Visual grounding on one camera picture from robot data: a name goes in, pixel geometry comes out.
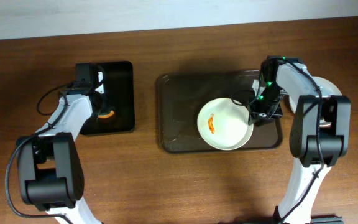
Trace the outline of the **green orange sponge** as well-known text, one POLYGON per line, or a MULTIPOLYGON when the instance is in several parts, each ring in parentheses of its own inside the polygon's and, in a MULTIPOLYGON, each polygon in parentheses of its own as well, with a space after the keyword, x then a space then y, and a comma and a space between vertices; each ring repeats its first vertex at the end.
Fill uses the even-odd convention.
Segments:
POLYGON ((100 113, 98 115, 98 118, 99 119, 109 119, 109 118, 113 117, 114 115, 115 115, 115 112, 113 110, 111 110, 108 113, 100 113))

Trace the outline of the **white plate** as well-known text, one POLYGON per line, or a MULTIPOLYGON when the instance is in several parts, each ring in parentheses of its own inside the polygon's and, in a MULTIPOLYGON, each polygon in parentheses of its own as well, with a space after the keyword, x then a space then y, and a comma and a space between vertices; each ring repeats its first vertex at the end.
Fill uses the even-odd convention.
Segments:
POLYGON ((197 129, 209 146, 231 151, 245 146, 253 134, 248 123, 249 111, 230 98, 216 98, 207 102, 197 116, 197 129))

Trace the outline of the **pale blue plate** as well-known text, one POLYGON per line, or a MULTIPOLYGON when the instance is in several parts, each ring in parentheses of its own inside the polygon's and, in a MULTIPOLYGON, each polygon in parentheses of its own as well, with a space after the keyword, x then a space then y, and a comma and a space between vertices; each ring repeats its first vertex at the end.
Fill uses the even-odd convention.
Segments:
MULTIPOLYGON (((329 80, 321 77, 313 77, 313 80, 321 87, 323 96, 342 95, 339 88, 329 80)), ((289 98, 289 104, 293 114, 295 114, 296 103, 289 98)))

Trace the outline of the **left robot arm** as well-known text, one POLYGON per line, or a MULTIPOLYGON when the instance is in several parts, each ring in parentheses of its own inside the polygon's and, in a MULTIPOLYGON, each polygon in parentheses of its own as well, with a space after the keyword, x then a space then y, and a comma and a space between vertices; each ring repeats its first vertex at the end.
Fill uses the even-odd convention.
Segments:
POLYGON ((99 223, 83 196, 85 180, 75 140, 104 106, 105 75, 98 64, 76 65, 76 79, 59 87, 58 105, 48 121, 17 141, 10 160, 17 162, 23 202, 39 211, 36 218, 99 223))

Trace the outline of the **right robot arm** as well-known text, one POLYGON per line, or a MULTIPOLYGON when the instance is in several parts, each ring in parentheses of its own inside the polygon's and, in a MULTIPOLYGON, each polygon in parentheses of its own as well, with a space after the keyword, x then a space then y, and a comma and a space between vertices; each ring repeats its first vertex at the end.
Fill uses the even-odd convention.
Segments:
POLYGON ((296 102, 289 145, 293 170, 272 223, 313 223, 311 210, 319 188, 349 143, 351 101, 324 93, 299 58, 268 56, 259 70, 259 87, 247 102, 249 124, 279 118, 278 104, 286 93, 296 102))

